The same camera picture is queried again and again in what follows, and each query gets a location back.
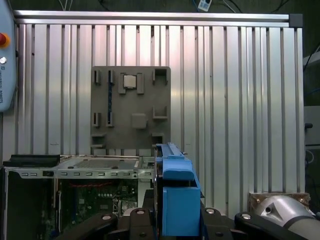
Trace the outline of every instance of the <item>gray fixture plate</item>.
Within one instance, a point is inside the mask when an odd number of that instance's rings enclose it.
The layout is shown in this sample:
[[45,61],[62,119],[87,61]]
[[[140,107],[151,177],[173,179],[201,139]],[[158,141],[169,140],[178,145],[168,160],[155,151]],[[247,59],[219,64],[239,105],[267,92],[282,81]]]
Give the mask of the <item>gray fixture plate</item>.
[[170,142],[170,76],[168,67],[93,67],[91,147],[139,150]]

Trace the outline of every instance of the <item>gray cylindrical robot part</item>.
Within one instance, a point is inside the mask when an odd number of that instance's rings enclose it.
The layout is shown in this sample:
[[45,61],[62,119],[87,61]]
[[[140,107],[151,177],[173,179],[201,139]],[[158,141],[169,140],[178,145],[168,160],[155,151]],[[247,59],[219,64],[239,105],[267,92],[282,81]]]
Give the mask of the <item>gray cylindrical robot part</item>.
[[320,239],[320,221],[314,218],[304,218],[293,223],[288,229],[308,240]]
[[271,196],[259,204],[255,213],[308,240],[320,239],[320,221],[291,197]]

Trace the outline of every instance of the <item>motherboard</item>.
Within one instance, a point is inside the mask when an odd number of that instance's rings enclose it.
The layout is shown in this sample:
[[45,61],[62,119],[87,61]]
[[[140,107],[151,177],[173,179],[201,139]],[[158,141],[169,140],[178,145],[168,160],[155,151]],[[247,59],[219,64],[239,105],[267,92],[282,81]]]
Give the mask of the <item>motherboard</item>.
[[61,233],[96,213],[120,217],[127,209],[137,207],[137,179],[64,179],[59,182]]

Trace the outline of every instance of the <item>aluminum extrusion wall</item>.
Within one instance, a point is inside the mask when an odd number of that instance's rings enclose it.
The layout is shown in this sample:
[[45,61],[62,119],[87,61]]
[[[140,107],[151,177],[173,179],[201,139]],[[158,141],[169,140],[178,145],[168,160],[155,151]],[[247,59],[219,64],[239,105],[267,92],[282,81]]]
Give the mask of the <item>aluminum extrusion wall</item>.
[[169,66],[171,140],[207,206],[303,192],[302,29],[287,15],[15,12],[18,95],[1,118],[11,154],[90,154],[92,66]]

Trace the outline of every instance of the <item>red emergency stop button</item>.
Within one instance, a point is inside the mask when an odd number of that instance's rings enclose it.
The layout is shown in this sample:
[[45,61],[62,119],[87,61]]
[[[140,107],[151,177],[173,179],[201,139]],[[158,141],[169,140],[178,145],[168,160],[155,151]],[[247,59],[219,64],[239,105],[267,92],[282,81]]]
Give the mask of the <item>red emergency stop button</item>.
[[0,32],[0,48],[5,48],[9,45],[10,39],[7,34]]

